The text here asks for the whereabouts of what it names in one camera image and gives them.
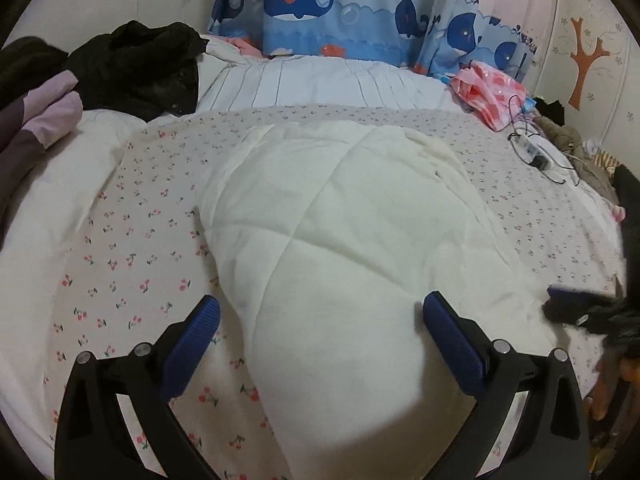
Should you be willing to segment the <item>white power strip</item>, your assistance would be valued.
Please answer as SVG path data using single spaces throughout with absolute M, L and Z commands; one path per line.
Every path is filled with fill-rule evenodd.
M 513 148 L 514 153 L 524 162 L 525 165 L 533 167 L 540 171 L 550 168 L 551 160 L 546 153 L 529 140 L 529 137 L 521 133 L 510 133 L 508 141 Z

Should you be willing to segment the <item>white quilted comforter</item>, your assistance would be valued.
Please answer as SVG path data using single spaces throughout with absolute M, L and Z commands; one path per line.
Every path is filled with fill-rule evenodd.
M 462 163 L 395 126 L 258 126 L 209 165 L 198 212 L 250 377 L 296 479 L 419 479 L 468 416 L 425 329 L 442 296 L 545 354 L 544 286 Z

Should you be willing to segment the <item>black garment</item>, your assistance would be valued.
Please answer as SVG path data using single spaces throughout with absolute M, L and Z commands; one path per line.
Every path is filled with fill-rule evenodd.
M 175 22 L 149 28 L 130 21 L 73 51 L 65 68 L 87 110 L 114 110 L 145 122 L 189 115 L 198 105 L 198 58 L 208 40 Z

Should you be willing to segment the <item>white striped bedding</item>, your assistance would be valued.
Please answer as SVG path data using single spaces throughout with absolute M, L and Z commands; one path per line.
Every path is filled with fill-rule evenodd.
M 383 62 L 310 55 L 264 58 L 244 41 L 206 40 L 198 58 L 199 113 L 309 104 L 463 110 L 443 82 Z

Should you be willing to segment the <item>purple lilac garment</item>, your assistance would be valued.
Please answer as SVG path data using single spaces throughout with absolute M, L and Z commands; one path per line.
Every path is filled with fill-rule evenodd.
M 80 122 L 84 106 L 76 84 L 64 70 L 1 111 L 1 217 L 29 171 Z

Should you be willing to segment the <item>cherry print bed sheet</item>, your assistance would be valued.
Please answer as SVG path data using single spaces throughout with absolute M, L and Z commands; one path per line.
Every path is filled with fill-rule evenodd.
M 444 110 L 291 106 L 210 113 L 134 134 L 70 243 L 53 301 L 44 396 L 55 442 L 58 413 L 80 352 L 97 359 L 153 342 L 205 295 L 222 320 L 182 396 L 169 404 L 206 462 L 226 479 L 296 479 L 246 364 L 242 326 L 219 284 L 198 212 L 210 163 L 258 126 L 356 122 L 409 128 L 444 142 L 544 286 L 612 292 L 623 281 L 620 227 L 587 185 L 524 165 L 508 138 Z M 550 326 L 582 391 L 596 380 L 598 338 Z

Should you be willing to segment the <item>olive brown garment pile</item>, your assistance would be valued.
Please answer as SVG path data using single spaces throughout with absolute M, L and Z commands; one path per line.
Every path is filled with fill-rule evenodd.
M 617 205 L 618 197 L 611 183 L 611 177 L 592 160 L 578 131 L 564 124 L 564 107 L 559 101 L 547 103 L 541 98 L 535 98 L 534 101 L 536 104 L 534 123 L 570 161 L 570 166 L 575 170 L 577 177 L 584 180 L 606 200 Z

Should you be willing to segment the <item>blue whale pillow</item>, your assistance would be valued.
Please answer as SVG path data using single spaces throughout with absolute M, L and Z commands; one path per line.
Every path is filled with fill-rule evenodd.
M 214 0 L 208 30 L 262 54 L 416 64 L 439 23 L 436 0 Z
M 522 25 L 483 13 L 480 0 L 435 0 L 412 69 L 432 77 L 450 76 L 478 61 L 522 82 L 536 52 L 535 40 Z

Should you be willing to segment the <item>pink checkered cloth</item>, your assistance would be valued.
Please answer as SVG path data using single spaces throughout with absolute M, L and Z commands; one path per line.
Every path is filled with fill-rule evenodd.
M 494 131 L 506 128 L 522 110 L 527 98 L 527 91 L 519 82 L 480 61 L 472 61 L 459 70 L 449 85 L 454 94 Z

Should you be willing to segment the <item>orange tree wall sticker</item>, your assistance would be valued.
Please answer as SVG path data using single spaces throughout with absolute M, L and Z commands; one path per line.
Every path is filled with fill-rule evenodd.
M 577 77 L 572 94 L 568 99 L 568 105 L 573 107 L 574 110 L 580 110 L 582 106 L 582 92 L 584 91 L 584 85 L 592 64 L 599 58 L 610 56 L 611 52 L 603 47 L 603 40 L 600 36 L 597 36 L 596 40 L 594 40 L 592 51 L 587 52 L 582 44 L 582 33 L 585 31 L 582 27 L 584 19 L 570 18 L 570 24 L 573 26 L 576 40 L 575 51 L 570 52 L 570 58 L 577 66 Z

